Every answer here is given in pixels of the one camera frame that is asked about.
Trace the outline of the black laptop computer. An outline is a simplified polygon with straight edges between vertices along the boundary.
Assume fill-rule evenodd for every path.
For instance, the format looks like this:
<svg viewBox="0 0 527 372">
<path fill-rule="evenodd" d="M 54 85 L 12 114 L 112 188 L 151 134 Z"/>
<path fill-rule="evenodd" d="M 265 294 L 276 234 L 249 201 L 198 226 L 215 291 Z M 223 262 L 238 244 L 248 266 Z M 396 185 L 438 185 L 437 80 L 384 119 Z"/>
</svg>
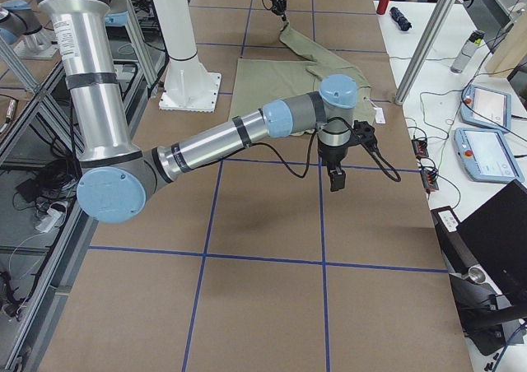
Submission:
<svg viewBox="0 0 527 372">
<path fill-rule="evenodd" d="M 454 272 L 479 265 L 513 304 L 526 302 L 526 187 L 512 180 L 460 221 L 449 206 L 431 211 Z"/>
</svg>

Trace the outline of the blue teach pendant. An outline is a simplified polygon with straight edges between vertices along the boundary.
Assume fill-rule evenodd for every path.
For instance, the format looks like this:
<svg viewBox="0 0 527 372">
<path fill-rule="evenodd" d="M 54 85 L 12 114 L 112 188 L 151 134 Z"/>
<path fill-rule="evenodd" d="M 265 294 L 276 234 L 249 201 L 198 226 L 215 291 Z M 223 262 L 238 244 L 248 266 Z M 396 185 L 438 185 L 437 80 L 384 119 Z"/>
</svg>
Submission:
<svg viewBox="0 0 527 372">
<path fill-rule="evenodd" d="M 470 178 L 476 182 L 508 184 L 525 177 L 501 131 L 457 128 L 455 150 Z"/>
<path fill-rule="evenodd" d="M 506 132 L 511 126 L 511 95 L 470 84 L 461 96 L 460 115 L 465 123 Z"/>
</svg>

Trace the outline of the olive green long-sleeve shirt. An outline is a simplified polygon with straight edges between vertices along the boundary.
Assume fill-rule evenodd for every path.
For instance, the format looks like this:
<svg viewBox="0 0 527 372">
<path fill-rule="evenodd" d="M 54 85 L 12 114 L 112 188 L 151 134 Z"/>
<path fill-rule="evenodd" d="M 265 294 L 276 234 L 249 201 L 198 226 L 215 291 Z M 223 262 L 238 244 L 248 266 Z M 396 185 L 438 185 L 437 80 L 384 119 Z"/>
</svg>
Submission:
<svg viewBox="0 0 527 372">
<path fill-rule="evenodd" d="M 375 109 L 370 102 L 371 85 L 356 67 L 286 24 L 279 40 L 299 61 L 240 58 L 231 97 L 229 117 L 242 117 L 268 102 L 316 91 L 322 80 L 344 74 L 357 84 L 354 118 L 372 123 Z"/>
</svg>

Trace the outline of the aluminium frame post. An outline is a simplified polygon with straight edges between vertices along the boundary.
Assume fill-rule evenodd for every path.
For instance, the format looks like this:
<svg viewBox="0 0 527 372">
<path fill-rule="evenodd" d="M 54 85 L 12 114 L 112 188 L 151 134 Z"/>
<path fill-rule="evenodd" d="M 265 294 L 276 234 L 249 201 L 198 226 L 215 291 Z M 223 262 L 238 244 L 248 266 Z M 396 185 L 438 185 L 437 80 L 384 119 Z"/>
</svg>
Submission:
<svg viewBox="0 0 527 372">
<path fill-rule="evenodd" d="M 423 64 L 427 59 L 427 55 L 429 54 L 432 45 L 441 31 L 441 27 L 444 25 L 445 20 L 450 13 L 450 9 L 454 2 L 455 0 L 439 0 L 435 5 L 425 30 L 422 33 L 421 39 L 419 40 L 413 53 L 410 63 L 403 75 L 401 82 L 399 83 L 399 88 L 394 97 L 395 104 L 402 105 L 406 100 L 414 82 L 417 80 L 417 76 L 421 71 Z"/>
</svg>

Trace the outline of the white paper hang tag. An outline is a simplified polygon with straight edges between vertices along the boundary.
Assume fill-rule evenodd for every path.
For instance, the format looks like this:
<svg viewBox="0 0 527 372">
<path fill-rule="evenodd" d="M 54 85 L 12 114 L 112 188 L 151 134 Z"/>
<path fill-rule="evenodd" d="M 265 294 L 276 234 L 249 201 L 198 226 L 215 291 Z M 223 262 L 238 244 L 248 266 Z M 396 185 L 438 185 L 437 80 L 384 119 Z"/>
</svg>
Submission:
<svg viewBox="0 0 527 372">
<path fill-rule="evenodd" d="M 369 102 L 375 111 L 375 122 L 378 124 L 386 124 L 383 108 L 374 103 L 372 100 L 369 100 Z"/>
</svg>

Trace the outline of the far blue teach pendant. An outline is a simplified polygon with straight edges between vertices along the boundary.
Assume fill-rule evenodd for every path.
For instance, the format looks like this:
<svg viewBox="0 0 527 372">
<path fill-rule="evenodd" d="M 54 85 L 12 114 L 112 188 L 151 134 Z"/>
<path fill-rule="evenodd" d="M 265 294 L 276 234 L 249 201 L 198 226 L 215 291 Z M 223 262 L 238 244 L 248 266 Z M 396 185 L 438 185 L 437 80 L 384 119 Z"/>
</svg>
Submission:
<svg viewBox="0 0 527 372">
<path fill-rule="evenodd" d="M 506 132 L 511 126 L 511 95 L 470 84 L 461 96 L 460 115 L 465 123 Z"/>
</svg>

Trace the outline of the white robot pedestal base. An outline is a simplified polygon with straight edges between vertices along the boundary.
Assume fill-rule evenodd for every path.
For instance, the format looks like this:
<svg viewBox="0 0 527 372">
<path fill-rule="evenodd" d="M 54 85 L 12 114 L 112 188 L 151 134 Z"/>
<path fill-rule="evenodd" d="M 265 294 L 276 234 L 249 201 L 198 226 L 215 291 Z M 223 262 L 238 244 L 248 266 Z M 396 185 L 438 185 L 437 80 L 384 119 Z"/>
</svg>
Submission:
<svg viewBox="0 0 527 372">
<path fill-rule="evenodd" d="M 208 72 L 199 60 L 188 0 L 153 2 L 169 56 L 160 108 L 212 112 L 222 75 Z"/>
</svg>

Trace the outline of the clear water bottle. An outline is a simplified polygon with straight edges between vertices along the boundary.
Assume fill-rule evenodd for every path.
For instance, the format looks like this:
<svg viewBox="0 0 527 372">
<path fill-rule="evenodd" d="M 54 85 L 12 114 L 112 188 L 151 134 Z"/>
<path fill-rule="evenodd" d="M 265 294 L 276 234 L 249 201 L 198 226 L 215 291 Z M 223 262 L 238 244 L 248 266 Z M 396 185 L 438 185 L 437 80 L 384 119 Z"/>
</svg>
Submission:
<svg viewBox="0 0 527 372">
<path fill-rule="evenodd" d="M 460 49 L 454 62 L 450 66 L 453 73 L 462 73 L 469 63 L 470 59 L 475 54 L 476 50 L 481 45 L 485 32 L 483 30 L 474 30 L 467 38 L 464 45 Z"/>
</svg>

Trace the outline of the near blue teach pendant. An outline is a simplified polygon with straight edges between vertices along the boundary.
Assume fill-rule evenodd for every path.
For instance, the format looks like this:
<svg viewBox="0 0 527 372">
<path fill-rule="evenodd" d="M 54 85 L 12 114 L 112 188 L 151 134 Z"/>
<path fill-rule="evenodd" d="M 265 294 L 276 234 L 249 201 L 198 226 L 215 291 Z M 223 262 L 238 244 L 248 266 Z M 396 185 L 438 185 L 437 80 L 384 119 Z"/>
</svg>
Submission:
<svg viewBox="0 0 527 372">
<path fill-rule="evenodd" d="M 508 184 L 525 177 L 501 131 L 457 128 L 455 150 L 470 178 L 476 182 Z"/>
</svg>

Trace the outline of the folded dark blue umbrella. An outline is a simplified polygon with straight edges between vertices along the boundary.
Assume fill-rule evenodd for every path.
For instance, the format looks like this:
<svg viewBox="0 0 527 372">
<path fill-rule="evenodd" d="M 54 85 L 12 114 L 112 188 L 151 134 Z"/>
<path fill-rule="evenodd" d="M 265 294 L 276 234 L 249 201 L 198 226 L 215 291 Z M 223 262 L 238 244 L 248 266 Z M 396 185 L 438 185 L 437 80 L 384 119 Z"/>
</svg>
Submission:
<svg viewBox="0 0 527 372">
<path fill-rule="evenodd" d="M 397 7 L 391 7 L 389 14 L 401 31 L 407 32 L 412 28 L 411 22 Z"/>
</svg>

